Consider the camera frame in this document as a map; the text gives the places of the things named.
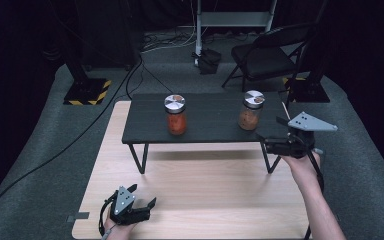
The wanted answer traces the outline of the glass jar with red filling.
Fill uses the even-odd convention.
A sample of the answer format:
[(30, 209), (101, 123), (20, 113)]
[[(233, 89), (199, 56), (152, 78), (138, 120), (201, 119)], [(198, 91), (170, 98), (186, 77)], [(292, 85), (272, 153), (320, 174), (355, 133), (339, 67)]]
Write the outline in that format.
[(187, 128), (185, 98), (179, 94), (169, 95), (164, 100), (164, 107), (169, 132), (173, 135), (183, 134)]

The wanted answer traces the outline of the white metal stand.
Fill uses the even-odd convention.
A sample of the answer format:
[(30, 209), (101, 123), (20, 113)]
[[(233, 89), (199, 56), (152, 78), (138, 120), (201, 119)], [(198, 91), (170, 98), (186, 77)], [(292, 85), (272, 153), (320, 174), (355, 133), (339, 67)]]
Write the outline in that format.
[(195, 65), (202, 51), (202, 28), (206, 27), (263, 27), (269, 31), (275, 15), (277, 0), (270, 0), (269, 9), (262, 12), (203, 12), (201, 0), (197, 0), (194, 13), (195, 40)]

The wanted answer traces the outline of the person's left hand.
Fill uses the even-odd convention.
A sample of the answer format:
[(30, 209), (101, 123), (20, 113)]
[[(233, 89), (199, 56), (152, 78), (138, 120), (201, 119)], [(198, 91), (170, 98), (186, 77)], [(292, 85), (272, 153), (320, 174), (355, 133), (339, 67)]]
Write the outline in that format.
[(117, 225), (109, 217), (104, 222), (104, 235), (102, 240), (130, 240), (130, 235), (133, 229), (136, 227), (135, 224), (131, 225)]

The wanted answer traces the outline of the black stand with striped base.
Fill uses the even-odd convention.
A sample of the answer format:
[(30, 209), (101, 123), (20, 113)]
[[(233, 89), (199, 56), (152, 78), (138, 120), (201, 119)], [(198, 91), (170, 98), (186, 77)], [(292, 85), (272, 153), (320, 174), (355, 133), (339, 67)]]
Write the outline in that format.
[(89, 78), (66, 36), (61, 39), (61, 51), (64, 53), (66, 65), (73, 77), (73, 83), (64, 97), (64, 103), (68, 105), (100, 104), (107, 94), (111, 81), (105, 78)]
[(300, 69), (303, 70), (307, 66), (308, 75), (299, 79), (291, 78), (289, 83), (288, 102), (306, 102), (306, 103), (326, 103), (329, 102), (325, 90), (321, 85), (321, 79), (324, 71), (324, 56), (316, 56), (316, 39), (320, 34), (320, 23), (325, 13), (326, 5), (329, 0), (322, 0), (317, 17), (314, 21), (314, 35), (304, 48), (302, 55), (302, 64)]

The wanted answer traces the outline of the grey tape strip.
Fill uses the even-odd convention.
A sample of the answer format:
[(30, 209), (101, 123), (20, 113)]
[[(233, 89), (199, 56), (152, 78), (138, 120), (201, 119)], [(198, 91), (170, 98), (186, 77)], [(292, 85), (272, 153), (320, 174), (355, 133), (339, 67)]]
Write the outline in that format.
[(79, 219), (88, 219), (89, 218), (89, 212), (77, 212), (73, 215), (69, 215), (66, 218), (67, 223), (74, 223), (76, 220)]

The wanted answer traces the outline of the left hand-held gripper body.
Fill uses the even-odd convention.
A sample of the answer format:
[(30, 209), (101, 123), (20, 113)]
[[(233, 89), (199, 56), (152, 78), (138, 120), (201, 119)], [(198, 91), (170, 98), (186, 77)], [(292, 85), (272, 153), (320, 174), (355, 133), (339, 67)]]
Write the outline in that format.
[(110, 219), (117, 225), (131, 225), (150, 219), (150, 212), (142, 212), (133, 208), (136, 197), (127, 188), (120, 186), (110, 208)]

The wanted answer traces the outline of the person's right hand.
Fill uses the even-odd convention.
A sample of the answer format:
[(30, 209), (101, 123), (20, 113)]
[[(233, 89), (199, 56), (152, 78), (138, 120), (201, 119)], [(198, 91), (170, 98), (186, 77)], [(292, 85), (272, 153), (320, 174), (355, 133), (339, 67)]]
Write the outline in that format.
[(308, 156), (293, 158), (282, 156), (282, 159), (290, 167), (293, 179), (299, 187), (318, 186), (317, 173)]

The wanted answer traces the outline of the glass jar with brown powder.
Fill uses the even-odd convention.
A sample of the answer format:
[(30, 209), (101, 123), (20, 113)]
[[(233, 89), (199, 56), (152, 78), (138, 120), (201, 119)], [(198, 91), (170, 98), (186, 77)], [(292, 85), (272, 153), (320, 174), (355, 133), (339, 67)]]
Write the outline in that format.
[(260, 119), (265, 103), (265, 96), (257, 90), (249, 90), (244, 94), (238, 125), (247, 131), (254, 130)]

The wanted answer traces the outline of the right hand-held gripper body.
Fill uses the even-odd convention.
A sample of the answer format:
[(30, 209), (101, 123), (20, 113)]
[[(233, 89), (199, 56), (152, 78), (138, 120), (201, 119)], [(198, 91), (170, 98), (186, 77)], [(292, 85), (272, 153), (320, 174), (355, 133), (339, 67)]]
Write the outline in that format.
[(314, 148), (315, 132), (338, 130), (336, 125), (305, 112), (289, 120), (288, 125), (285, 137), (267, 137), (271, 142), (269, 146), (265, 146), (269, 154), (302, 158)]

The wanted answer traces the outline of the black folding chair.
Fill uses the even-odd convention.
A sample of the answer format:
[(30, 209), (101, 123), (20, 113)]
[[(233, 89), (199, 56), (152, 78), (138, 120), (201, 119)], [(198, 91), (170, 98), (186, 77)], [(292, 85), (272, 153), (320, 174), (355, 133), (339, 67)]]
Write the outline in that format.
[(235, 67), (222, 87), (236, 77), (241, 78), (241, 90), (246, 82), (264, 81), (299, 72), (303, 51), (316, 35), (316, 23), (281, 26), (263, 33), (252, 43), (237, 45), (231, 49)]

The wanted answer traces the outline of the black shelf with metal legs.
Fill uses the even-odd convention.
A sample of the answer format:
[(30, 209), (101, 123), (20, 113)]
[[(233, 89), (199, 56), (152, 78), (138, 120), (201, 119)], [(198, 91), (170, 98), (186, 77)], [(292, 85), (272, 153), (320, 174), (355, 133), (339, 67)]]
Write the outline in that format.
[(186, 132), (180, 136), (169, 133), (164, 94), (136, 94), (131, 101), (121, 141), (133, 148), (166, 143), (231, 143), (262, 142), (265, 138), (284, 137), (287, 128), (276, 121), (286, 110), (276, 92), (265, 95), (266, 101), (257, 128), (246, 131), (238, 119), (244, 94), (186, 93)]

